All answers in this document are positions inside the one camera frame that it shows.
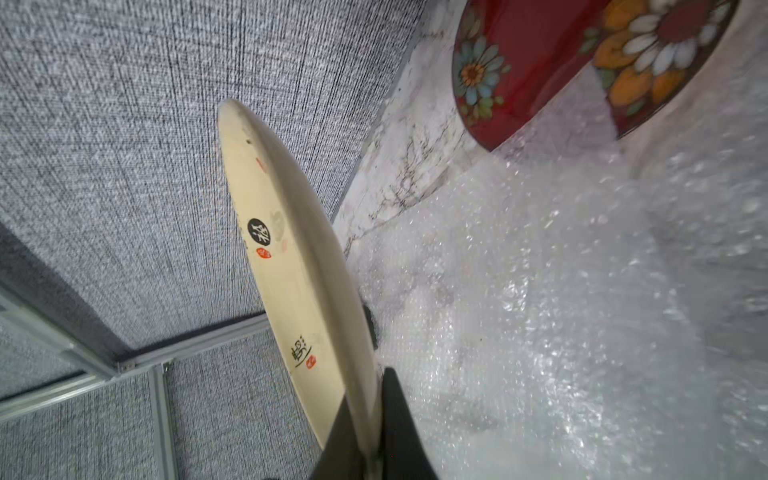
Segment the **red floral plate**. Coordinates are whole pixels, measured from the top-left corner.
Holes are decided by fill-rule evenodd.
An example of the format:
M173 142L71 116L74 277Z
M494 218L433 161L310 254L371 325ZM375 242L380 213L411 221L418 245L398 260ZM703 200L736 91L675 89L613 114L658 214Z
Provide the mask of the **red floral plate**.
M453 43L459 116L492 151L591 66L623 137L680 94L739 6L733 0L469 1Z

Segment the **bubble wrap around orange plate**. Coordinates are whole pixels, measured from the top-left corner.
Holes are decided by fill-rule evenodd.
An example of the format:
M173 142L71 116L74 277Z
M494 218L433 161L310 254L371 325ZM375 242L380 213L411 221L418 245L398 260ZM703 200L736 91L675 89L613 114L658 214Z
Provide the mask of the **bubble wrap around orange plate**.
M763 479L766 96L633 160L599 94L352 245L379 362L441 479Z

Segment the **cream plate with calligraphy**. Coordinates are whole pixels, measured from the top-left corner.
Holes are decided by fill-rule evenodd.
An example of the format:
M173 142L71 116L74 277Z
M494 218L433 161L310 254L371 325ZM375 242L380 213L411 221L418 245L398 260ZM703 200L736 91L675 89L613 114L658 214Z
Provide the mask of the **cream plate with calligraphy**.
M247 258L310 426L327 446L347 405L359 451L373 458L382 433L377 363L330 221L293 156L256 114L225 100L218 130Z

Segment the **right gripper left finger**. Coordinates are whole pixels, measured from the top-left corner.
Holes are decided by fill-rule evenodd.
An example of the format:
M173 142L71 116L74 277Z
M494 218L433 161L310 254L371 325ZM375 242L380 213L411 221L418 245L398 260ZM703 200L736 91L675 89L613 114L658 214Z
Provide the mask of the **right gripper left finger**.
M325 448L309 479L360 480L362 478L363 456L359 451L347 399L343 398Z

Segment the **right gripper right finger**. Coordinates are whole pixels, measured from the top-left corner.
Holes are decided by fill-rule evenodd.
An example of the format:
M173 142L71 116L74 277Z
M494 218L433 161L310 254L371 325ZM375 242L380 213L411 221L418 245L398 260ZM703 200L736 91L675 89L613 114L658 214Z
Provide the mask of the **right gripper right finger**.
M387 367L382 379L383 478L437 479L417 433L396 371Z

